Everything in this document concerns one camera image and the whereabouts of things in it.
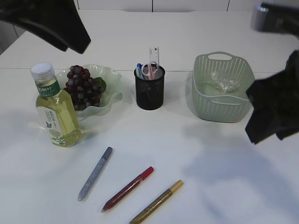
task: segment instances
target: white table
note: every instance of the white table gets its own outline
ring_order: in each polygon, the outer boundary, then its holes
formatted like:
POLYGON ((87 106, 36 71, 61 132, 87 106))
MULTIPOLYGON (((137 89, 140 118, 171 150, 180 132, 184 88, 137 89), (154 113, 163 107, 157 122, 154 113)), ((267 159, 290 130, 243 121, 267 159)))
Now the white table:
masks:
POLYGON ((225 51, 244 57, 254 72, 278 72, 298 48, 293 36, 250 29, 252 12, 131 13, 80 10, 92 39, 83 55, 66 53, 26 32, 0 56, 0 68, 31 68, 51 62, 56 69, 73 64, 100 64, 133 70, 149 60, 149 48, 160 47, 167 71, 192 71, 196 56, 225 51))

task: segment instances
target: black mesh pen holder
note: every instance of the black mesh pen holder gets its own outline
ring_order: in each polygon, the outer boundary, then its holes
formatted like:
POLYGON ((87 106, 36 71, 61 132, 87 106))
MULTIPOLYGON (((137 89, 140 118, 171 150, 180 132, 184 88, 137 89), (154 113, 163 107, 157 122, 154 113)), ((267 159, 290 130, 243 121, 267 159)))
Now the black mesh pen holder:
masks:
MULTIPOLYGON (((147 65, 144 66, 143 71, 145 73, 148 72, 147 65)), ((161 107, 164 100, 164 68, 159 66, 156 72, 156 79, 154 80, 144 80, 139 78, 136 74, 136 70, 134 71, 134 75, 137 105, 148 111, 161 107)))

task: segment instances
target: grapes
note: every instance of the grapes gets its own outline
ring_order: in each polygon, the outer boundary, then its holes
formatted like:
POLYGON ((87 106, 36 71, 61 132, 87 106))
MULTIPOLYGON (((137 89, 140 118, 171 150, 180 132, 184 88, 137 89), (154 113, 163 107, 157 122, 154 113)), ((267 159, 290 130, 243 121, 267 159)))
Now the grapes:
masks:
POLYGON ((87 80, 88 79, 87 75, 84 75, 84 74, 81 77, 82 77, 83 80, 87 80))
POLYGON ((88 89, 90 86, 89 86, 89 83, 87 82, 87 81, 84 81, 83 82, 83 87, 85 88, 85 89, 88 89))
POLYGON ((85 94, 83 92, 78 93, 78 99, 84 99, 85 94))
POLYGON ((104 89, 95 85, 88 69, 73 65, 67 77, 68 81, 65 83, 64 90, 70 94, 76 111, 82 111, 89 106, 100 106, 100 98, 104 89))
POLYGON ((73 79, 69 79, 68 83, 69 83, 69 86, 73 86, 74 85, 74 80, 73 79))
POLYGON ((79 106, 79 110, 84 110, 86 108, 86 106, 85 106, 85 104, 81 104, 80 106, 79 106))
POLYGON ((92 91, 98 93, 98 87, 97 87, 96 85, 93 85, 93 87, 92 87, 92 91))
POLYGON ((89 102, 89 101, 87 101, 86 104, 85 104, 86 107, 89 107, 89 106, 92 106, 92 105, 93 104, 91 102, 89 102))
POLYGON ((94 80, 93 80, 93 78, 88 78, 88 83, 90 84, 90 85, 93 85, 93 83, 94 83, 94 80))
POLYGON ((93 104, 95 104, 95 103, 99 103, 99 102, 100 102, 100 99, 99 99, 97 96, 93 96, 93 97, 91 98, 91 102, 92 102, 93 104))
POLYGON ((80 72, 81 72, 80 68, 78 68, 78 67, 75 67, 75 68, 74 68, 74 74, 75 74, 75 75, 79 75, 80 72))
POLYGON ((93 96, 93 92, 91 92, 91 90, 86 92, 86 96, 87 97, 92 97, 93 96))
POLYGON ((77 92, 83 92, 83 91, 84 88, 81 85, 77 86, 77 92))
POLYGON ((69 73, 67 73, 67 77, 68 78, 73 78, 74 73, 72 71, 69 71, 69 73))
POLYGON ((82 80, 80 78, 76 78, 76 79, 74 79, 74 84, 75 85, 81 85, 82 84, 82 80))
POLYGON ((74 87, 72 87, 72 86, 69 86, 69 87, 68 87, 68 92, 69 92, 69 93, 74 92, 74 91, 75 91, 75 88, 74 88, 74 87))

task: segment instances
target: green plastic basket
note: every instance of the green plastic basket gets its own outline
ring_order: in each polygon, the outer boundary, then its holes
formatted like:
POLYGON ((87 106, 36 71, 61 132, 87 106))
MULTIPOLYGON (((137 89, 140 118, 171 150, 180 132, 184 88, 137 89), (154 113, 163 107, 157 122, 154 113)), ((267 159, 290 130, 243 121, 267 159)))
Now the green plastic basket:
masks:
POLYGON ((246 90, 254 80, 251 67, 241 57, 225 52, 198 56, 194 63, 192 82, 193 104, 198 117, 216 122, 239 122, 251 108, 246 90), (226 55, 231 59, 211 59, 209 58, 211 55, 226 55), (213 74, 222 74, 239 83, 239 87, 229 93, 211 91, 212 87, 208 87, 206 83, 214 82, 213 74))

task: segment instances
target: bottle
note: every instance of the bottle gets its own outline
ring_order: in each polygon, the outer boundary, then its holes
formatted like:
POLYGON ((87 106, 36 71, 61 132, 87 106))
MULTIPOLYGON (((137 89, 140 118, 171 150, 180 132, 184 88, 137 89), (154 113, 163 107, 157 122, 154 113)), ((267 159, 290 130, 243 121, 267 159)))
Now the bottle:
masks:
POLYGON ((74 145, 81 129, 71 96, 60 89, 51 64, 36 64, 31 74, 39 92, 36 108, 52 143, 63 147, 74 145))

